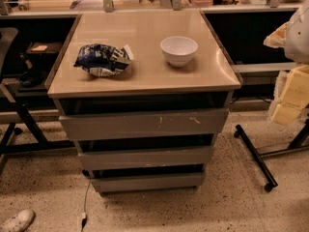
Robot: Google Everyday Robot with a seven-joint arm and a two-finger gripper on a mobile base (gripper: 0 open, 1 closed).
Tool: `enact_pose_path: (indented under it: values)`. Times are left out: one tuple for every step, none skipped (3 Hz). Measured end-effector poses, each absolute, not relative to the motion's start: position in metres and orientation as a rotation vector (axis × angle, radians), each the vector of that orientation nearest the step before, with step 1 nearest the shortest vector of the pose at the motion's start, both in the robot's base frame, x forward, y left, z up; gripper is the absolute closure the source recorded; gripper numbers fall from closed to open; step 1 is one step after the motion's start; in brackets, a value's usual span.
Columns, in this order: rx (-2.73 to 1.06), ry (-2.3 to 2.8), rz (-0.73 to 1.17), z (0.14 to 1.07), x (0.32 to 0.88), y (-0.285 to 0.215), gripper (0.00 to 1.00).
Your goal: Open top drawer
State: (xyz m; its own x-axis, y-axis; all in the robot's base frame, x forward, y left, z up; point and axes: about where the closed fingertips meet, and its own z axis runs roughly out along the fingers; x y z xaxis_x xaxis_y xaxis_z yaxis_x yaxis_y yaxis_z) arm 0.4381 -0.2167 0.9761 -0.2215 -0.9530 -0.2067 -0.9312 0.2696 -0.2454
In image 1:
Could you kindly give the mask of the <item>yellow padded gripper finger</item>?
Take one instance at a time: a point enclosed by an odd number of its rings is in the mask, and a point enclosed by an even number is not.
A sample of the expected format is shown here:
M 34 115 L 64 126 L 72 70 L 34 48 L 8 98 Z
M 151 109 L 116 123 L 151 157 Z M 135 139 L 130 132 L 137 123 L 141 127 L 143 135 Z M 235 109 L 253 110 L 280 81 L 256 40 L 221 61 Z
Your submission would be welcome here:
M 283 47 L 286 40 L 287 25 L 287 22 L 283 23 L 275 31 L 268 35 L 264 39 L 264 45 L 272 48 Z
M 289 72 L 280 71 L 270 106 L 271 120 L 287 125 L 296 119 L 309 104 L 309 65 L 296 67 Z

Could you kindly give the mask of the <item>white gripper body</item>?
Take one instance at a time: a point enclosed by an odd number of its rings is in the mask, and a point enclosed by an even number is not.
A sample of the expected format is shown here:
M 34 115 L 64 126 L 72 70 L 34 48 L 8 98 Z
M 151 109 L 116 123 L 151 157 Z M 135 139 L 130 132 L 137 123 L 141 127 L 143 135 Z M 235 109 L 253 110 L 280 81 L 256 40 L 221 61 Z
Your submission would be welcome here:
M 286 29 L 285 56 L 294 62 L 309 63 L 309 1 L 291 16 Z

